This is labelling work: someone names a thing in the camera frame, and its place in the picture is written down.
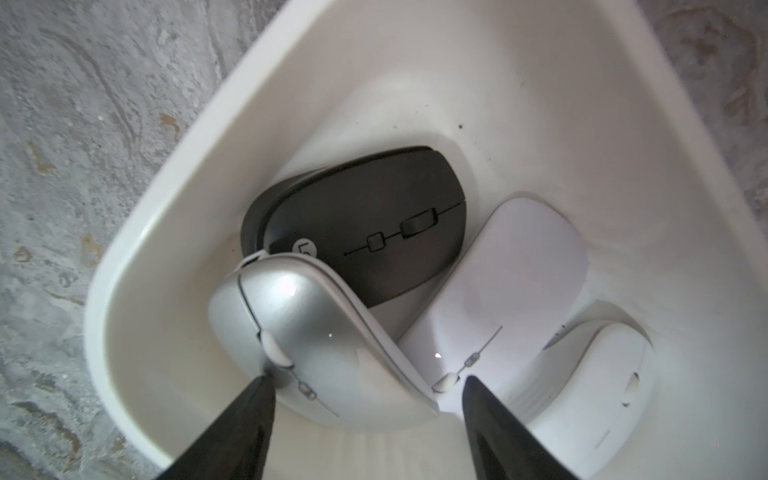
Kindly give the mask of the silver mouse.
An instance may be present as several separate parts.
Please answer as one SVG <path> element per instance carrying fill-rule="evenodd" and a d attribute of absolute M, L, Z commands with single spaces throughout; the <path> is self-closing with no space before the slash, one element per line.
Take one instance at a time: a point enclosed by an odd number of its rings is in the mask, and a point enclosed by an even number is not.
<path fill-rule="evenodd" d="M 278 400 L 315 423 L 386 431 L 439 414 L 432 388 L 316 258 L 264 251 L 245 258 L 212 294 L 208 319 L 242 371 L 272 375 Z"/>

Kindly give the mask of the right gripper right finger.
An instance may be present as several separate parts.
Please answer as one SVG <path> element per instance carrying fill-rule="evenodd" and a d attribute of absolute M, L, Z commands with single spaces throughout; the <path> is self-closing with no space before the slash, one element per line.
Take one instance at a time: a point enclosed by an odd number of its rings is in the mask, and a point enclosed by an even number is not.
<path fill-rule="evenodd" d="M 475 376 L 465 381 L 462 407 L 479 479 L 576 479 Z"/>

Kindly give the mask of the white plastic storage box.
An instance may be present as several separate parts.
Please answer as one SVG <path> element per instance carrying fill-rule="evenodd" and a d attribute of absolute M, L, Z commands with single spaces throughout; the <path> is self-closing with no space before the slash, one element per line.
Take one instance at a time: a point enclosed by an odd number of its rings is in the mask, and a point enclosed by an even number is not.
<path fill-rule="evenodd" d="M 604 479 L 767 475 L 767 241 L 632 1 L 291 1 L 178 143 L 88 293 L 89 373 L 167 467 L 242 391 L 206 303 L 264 188 L 405 145 L 456 166 L 468 229 L 519 193 L 585 240 L 579 305 L 660 370 Z"/>

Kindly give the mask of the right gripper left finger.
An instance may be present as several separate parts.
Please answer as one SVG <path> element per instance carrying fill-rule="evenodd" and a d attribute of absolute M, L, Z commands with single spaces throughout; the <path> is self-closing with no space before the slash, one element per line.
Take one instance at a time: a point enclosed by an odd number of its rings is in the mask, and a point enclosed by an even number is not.
<path fill-rule="evenodd" d="M 272 376 L 254 379 L 157 479 L 260 479 L 275 408 Z"/>

